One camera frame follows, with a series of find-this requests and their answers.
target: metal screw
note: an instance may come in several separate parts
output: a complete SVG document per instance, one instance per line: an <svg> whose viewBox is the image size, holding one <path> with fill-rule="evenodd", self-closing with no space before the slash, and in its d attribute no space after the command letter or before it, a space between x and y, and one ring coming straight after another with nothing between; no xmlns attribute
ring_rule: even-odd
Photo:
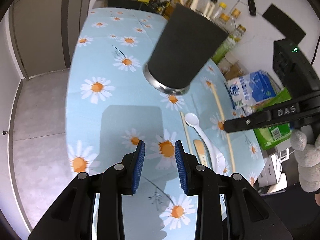
<svg viewBox="0 0 320 240"><path fill-rule="evenodd" d="M78 179L85 179L87 177L87 174L85 172L81 172L78 174Z"/></svg>
<svg viewBox="0 0 320 240"><path fill-rule="evenodd" d="M241 180L241 179L242 179L242 176L241 176L241 174L236 173L236 174L233 174L233 178L234 178L235 180Z"/></svg>
<svg viewBox="0 0 320 240"><path fill-rule="evenodd" d="M196 166L196 170L197 170L197 171L204 171L204 170L205 170L205 166L204 166L204 165L201 165L201 164L200 164L200 165L197 165L197 166Z"/></svg>
<svg viewBox="0 0 320 240"><path fill-rule="evenodd" d="M116 170L116 171L120 171L120 170L122 170L123 168L124 168L124 166L123 166L123 164L121 164L121 163L118 163L118 164L115 165L115 170Z"/></svg>

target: tile floor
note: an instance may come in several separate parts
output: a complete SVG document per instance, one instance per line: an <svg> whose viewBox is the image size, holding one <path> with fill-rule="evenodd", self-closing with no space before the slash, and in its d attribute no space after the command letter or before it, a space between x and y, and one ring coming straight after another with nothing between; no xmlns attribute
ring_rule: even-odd
<svg viewBox="0 0 320 240"><path fill-rule="evenodd" d="M65 135L68 70L25 82L13 128L13 165L32 227L72 180Z"/></svg>

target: blue and white package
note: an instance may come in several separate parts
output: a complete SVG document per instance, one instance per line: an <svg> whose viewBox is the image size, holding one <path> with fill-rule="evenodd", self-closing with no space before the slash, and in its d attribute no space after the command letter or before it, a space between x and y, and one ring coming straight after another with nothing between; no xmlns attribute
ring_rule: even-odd
<svg viewBox="0 0 320 240"><path fill-rule="evenodd" d="M276 96L265 71L259 70L227 81L235 109L255 106Z"/></svg>

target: logo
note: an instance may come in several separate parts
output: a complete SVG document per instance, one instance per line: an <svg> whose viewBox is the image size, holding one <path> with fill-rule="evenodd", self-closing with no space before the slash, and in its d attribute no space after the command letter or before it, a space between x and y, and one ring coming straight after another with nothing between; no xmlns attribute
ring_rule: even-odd
<svg viewBox="0 0 320 240"><path fill-rule="evenodd" d="M230 93L231 95L233 96L237 96L240 94L240 90L239 90L239 87L235 84L233 84L231 87L230 87Z"/></svg>
<svg viewBox="0 0 320 240"><path fill-rule="evenodd" d="M295 106L291 106L290 108L286 107L285 109L279 109L277 111L278 113L278 117L281 115L286 115L286 114L292 114L296 111L296 107Z"/></svg>

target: spoon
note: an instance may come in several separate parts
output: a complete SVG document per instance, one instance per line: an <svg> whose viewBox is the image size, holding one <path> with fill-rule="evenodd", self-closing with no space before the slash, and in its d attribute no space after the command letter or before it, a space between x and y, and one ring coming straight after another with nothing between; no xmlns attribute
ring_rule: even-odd
<svg viewBox="0 0 320 240"><path fill-rule="evenodd" d="M204 141L211 158L212 169L217 174L222 174L226 166L226 160L220 150L209 140L204 131L199 126L199 118L192 113L184 116L184 119L190 127L193 127Z"/></svg>

